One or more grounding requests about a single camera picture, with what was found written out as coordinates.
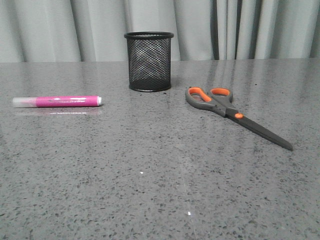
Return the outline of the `black mesh pen cup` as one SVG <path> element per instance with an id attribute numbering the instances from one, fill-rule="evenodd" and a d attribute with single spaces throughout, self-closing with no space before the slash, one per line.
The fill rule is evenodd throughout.
<path id="1" fill-rule="evenodd" d="M 127 40 L 129 88 L 160 92 L 171 88 L 171 32 L 124 34 Z"/>

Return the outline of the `grey curtain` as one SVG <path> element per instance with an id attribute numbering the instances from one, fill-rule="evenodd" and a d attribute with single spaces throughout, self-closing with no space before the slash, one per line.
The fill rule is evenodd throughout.
<path id="1" fill-rule="evenodd" d="M 171 32 L 171 58 L 242 60 L 320 55 L 317 0 L 3 0 L 0 60 L 127 58 L 127 32 Z"/>

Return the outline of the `pink highlighter pen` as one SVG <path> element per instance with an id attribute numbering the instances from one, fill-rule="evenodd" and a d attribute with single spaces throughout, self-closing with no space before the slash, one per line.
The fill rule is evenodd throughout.
<path id="1" fill-rule="evenodd" d="M 99 107 L 102 98 L 98 95 L 14 97 L 15 108 Z"/>

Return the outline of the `grey orange scissors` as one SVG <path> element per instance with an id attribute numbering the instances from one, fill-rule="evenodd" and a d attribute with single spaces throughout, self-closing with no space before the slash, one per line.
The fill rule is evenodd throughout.
<path id="1" fill-rule="evenodd" d="M 287 140 L 239 112 L 232 103 L 233 92 L 227 88 L 217 87 L 204 92 L 200 87 L 190 87 L 185 91 L 185 99 L 191 106 L 197 109 L 211 111 L 221 117 L 229 118 L 264 139 L 289 151 L 293 150 L 292 144 Z"/>

